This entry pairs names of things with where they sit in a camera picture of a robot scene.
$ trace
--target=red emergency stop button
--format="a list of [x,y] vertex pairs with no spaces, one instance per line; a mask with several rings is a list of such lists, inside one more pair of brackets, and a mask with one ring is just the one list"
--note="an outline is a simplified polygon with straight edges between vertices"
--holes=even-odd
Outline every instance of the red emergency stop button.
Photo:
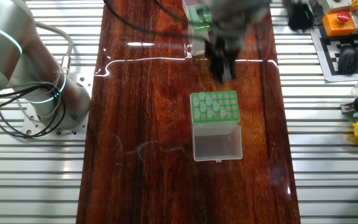
[[337,15],[337,21],[340,23],[347,22],[351,19],[351,15],[348,12],[342,11]]

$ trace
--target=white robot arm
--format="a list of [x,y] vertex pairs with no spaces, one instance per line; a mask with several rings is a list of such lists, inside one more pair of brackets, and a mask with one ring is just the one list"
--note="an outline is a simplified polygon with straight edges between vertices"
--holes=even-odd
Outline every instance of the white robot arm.
[[[17,91],[28,83],[54,83],[66,105],[58,128],[68,129],[86,116],[90,96],[83,86],[69,79],[69,58],[63,61],[65,69],[42,43],[33,15],[22,0],[0,0],[0,89],[12,86]],[[47,124],[56,107],[62,113],[62,106],[53,97],[52,92],[38,89],[24,98],[35,108],[38,119]]]

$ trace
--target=reddish wooden surface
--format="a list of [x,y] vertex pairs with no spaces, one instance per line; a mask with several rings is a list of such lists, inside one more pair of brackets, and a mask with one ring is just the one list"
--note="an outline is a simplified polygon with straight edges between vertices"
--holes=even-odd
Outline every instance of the reddish wooden surface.
[[[181,1],[161,3],[185,16]],[[146,29],[187,32],[149,0],[113,6]],[[245,42],[238,79],[220,86],[187,40],[134,31],[105,8],[77,223],[300,223],[270,16]],[[189,95],[221,90],[237,91],[243,159],[195,162]]]

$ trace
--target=clear plastic box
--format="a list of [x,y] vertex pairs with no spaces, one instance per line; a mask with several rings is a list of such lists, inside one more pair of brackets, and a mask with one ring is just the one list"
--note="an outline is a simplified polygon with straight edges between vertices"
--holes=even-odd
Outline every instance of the clear plastic box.
[[194,160],[242,159],[237,93],[192,93],[190,105]]
[[197,162],[242,159],[241,126],[193,128],[193,157]]
[[[183,0],[183,10],[185,11],[188,20],[191,20],[191,21],[193,20],[190,15],[190,11],[191,11],[190,9],[194,10],[194,8],[200,7],[200,6],[202,6],[202,5],[200,5],[198,3],[198,0]],[[194,30],[194,28],[191,24],[188,25],[188,33],[190,36],[192,36],[194,34],[194,35],[202,36],[207,40],[209,39],[207,29],[202,29],[200,31],[196,31],[196,30]],[[205,54],[205,43],[203,41],[189,39],[189,43],[190,43],[190,48],[191,48],[191,54],[193,56]]]

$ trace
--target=tabletop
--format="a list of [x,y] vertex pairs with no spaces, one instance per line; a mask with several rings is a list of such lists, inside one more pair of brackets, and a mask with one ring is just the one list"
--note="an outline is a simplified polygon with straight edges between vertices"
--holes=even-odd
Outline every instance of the tabletop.
[[[188,32],[151,1],[109,2],[144,29]],[[300,223],[270,15],[244,41],[237,80],[219,85],[188,40],[104,8],[77,223]],[[237,91],[243,158],[195,162],[189,96],[223,90]]]

